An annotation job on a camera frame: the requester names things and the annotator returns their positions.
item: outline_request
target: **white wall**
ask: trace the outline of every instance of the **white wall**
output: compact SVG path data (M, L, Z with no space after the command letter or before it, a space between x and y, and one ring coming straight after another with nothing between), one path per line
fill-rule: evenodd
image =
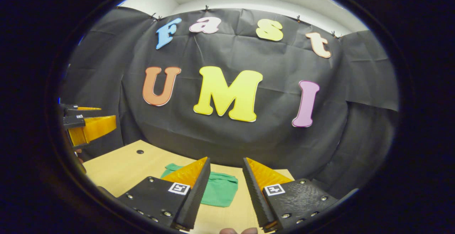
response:
M172 15L171 12L178 6L178 3L175 0L125 0L120 5L146 12L150 15L156 12L154 17L158 18L158 16Z
M299 5L279 1L279 0L195 0L177 6L170 15L179 14L181 12L190 12L195 10L205 9L205 5L209 9L215 8L244 8L261 10L266 12L275 12L277 14L286 15L296 18L300 15L300 20L315 25L325 31L335 31L337 36L346 35L354 32L335 20L315 12L314 10L301 7Z

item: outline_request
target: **finger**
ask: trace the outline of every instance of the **finger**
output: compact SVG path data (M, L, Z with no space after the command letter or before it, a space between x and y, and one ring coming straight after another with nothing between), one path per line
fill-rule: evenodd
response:
M237 234L237 232L232 228L225 228L220 231L220 234Z
M257 234L257 228L245 229L241 234Z

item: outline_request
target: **wooden table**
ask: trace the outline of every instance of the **wooden table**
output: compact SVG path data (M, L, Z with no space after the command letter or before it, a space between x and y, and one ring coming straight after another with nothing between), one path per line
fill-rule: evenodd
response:
M138 154L137 150L143 150L144 153ZM118 197L147 176L161 177L166 170L165 166L170 163L186 166L194 161L194 159L179 156L138 140L87 161L84 163L84 167L94 184L104 187L112 195ZM194 229L190 233L218 234L223 228L234 228L240 233L251 227L257 227L260 234L264 233L257 224L242 169L215 164L211 164L210 168L211 171L235 176L239 180L239 189L231 205L227 208L201 204ZM288 170L276 171L294 180Z

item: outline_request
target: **foam letter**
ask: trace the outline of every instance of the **foam letter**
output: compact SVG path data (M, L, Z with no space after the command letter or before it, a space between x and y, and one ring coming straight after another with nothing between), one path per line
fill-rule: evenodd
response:
M204 17L198 20L198 23L195 23L190 26L191 32L203 32L206 34L215 33L218 31L218 25L220 25L221 19L217 17Z
M321 38L321 35L317 32L306 33L307 38L311 40L311 47L313 51L324 58L329 58L331 56L329 51L325 51L324 44L328 43L327 39Z
M156 31L156 33L158 33L158 44L156 45L156 49L160 49L161 47L172 41L172 37L170 37L169 34L172 35L177 31L176 24L180 23L181 21L182 19L177 18Z
M302 89L302 99L297 117L292 120L294 127L309 127L312 124L311 113L314 105L314 99L319 85L310 81L300 81L299 86Z
M283 38L283 32L281 32L283 26L277 21L261 19L257 22L257 26L259 28L256 29L256 34L259 38L271 41L280 41Z
M229 105L235 100L234 108L229 112L231 119L254 122L255 98L257 85L262 81L262 74L252 70L240 72L237 78L228 87L223 72L219 67L202 67L199 73L203 76L200 88L199 102L193 107L194 112L210 115L213 108L210 99L213 97L216 112L223 116Z
M148 104L155 106L163 106L171 99L172 90L174 89L175 76L181 69L178 67L167 67L164 72L167 74L164 83L163 93L157 96L153 91L155 86L156 76L161 72L160 67L149 67L145 70L146 76L143 88L143 98Z

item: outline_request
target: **black fabric backdrop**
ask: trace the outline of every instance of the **black fabric backdrop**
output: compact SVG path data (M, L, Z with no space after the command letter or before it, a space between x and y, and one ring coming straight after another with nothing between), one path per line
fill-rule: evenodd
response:
M219 17L219 31L191 33L202 17ZM172 41L156 50L156 30L181 18ZM258 38L258 20L283 25L283 39ZM319 32L332 56L317 56L306 33ZM241 166L249 157L294 178L313 178L335 197L365 183L384 159L398 120L398 87L393 65L370 31L334 38L308 23L271 12L211 9L160 21L134 9L109 12L75 49L62 85L61 102L100 107L117 116L117 129L90 143L88 160L144 140L157 147L213 163ZM255 100L257 119L235 121L228 112L197 114L201 67L217 66L230 85L243 70L263 74ZM166 67L179 67L172 97L164 106L143 99L145 70L161 67L155 93L160 94ZM320 86L313 124L291 125L299 110L299 81Z

